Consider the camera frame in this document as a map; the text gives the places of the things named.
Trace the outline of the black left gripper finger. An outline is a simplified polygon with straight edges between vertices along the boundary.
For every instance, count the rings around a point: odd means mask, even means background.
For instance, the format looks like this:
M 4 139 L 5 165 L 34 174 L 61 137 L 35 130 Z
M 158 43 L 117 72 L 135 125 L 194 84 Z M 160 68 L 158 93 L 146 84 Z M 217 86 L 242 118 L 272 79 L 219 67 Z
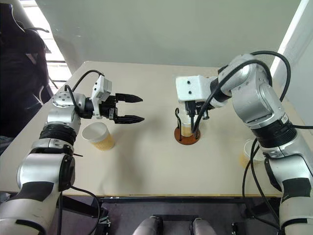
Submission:
M 116 99 L 116 102 L 118 101 L 123 101 L 123 102 L 126 102 L 126 103 L 137 103 L 137 102 L 142 102 L 143 99 L 136 96 L 136 95 L 133 95 L 133 94 L 120 94 L 120 93 L 116 93 L 115 94 L 115 99 Z
M 114 118 L 115 124 L 133 124 L 144 121 L 145 118 L 135 115 L 116 116 Z

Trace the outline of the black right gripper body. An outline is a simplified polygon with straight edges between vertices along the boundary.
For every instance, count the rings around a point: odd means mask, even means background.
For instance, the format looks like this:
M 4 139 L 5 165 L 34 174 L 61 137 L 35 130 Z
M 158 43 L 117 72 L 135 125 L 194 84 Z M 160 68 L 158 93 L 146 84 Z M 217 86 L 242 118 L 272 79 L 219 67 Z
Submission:
M 195 119 L 195 116 L 198 116 L 203 105 L 204 101 L 186 101 L 185 103 L 186 114 L 191 118 Z

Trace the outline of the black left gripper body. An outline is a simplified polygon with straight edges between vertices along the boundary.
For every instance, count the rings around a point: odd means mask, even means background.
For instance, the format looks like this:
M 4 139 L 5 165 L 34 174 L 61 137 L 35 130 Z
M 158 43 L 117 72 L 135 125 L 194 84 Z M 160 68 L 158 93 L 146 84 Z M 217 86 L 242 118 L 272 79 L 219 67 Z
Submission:
M 110 95 L 105 101 L 99 104 L 100 115 L 110 120 L 116 120 L 118 116 L 118 95 Z

